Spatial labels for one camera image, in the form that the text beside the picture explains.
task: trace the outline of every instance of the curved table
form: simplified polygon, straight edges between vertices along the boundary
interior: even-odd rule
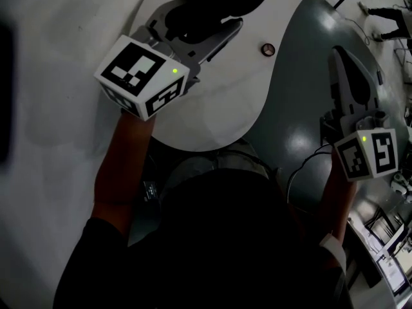
[[[131,28],[143,25],[157,7],[171,0],[144,0]],[[184,151],[209,151],[241,138],[258,118],[267,97],[276,61],[260,47],[279,48],[302,0],[265,0],[243,16],[239,34],[210,63],[203,63],[189,93],[161,111],[153,136]]]

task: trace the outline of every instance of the black shirt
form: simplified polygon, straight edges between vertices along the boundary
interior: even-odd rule
[[[297,240],[269,180],[219,169],[173,189],[159,229],[131,247],[110,223],[91,218],[54,308],[266,306],[294,288]]]

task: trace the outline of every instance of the small round object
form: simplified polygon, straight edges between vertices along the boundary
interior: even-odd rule
[[[275,55],[276,49],[273,44],[264,44],[262,48],[260,48],[262,54],[266,57],[271,57]]]

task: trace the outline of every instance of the white floor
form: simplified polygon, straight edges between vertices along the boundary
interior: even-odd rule
[[[327,1],[331,5],[334,5],[338,0]],[[345,20],[344,17],[356,21],[368,36],[371,36],[372,31],[388,33],[397,29],[395,21],[377,16],[366,17],[357,5],[359,1],[360,0],[345,0],[343,4],[337,8],[337,12],[342,16],[342,22],[347,22],[362,38],[364,38],[364,34],[361,30],[351,21]],[[370,8],[392,8],[393,5],[404,6],[404,0],[362,0],[362,2]],[[400,113],[403,113],[405,101],[408,97],[412,98],[412,86],[404,84],[402,67],[393,51],[395,48],[400,47],[400,43],[398,41],[375,42],[370,40],[368,47],[384,72],[385,86],[392,88],[393,94],[397,97],[400,106]],[[400,57],[403,58],[403,52],[398,53]],[[406,60],[412,62],[410,53],[407,53]],[[410,66],[412,66],[412,64],[406,63],[406,68]],[[412,75],[412,68],[410,68],[408,74]]]

